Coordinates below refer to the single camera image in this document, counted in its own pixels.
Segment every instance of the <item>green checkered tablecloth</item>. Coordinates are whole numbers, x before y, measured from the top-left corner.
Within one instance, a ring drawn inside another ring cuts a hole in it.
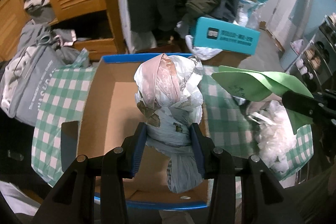
[[[73,65],[54,71],[38,111],[31,166],[51,186],[63,174],[61,124],[82,120],[85,101],[95,75],[96,68],[80,68],[85,55],[84,52]]]
[[[211,77],[214,72],[218,72],[218,67],[204,66],[203,79],[199,85],[205,104],[203,117],[206,120],[207,133],[216,146],[234,156],[248,158],[253,154],[258,155],[253,124],[246,120],[231,95]],[[277,173],[279,180],[295,174],[313,155],[310,125],[301,127],[296,137],[296,147],[287,153],[289,170],[284,174]],[[241,197],[240,178],[236,178],[236,197]]]

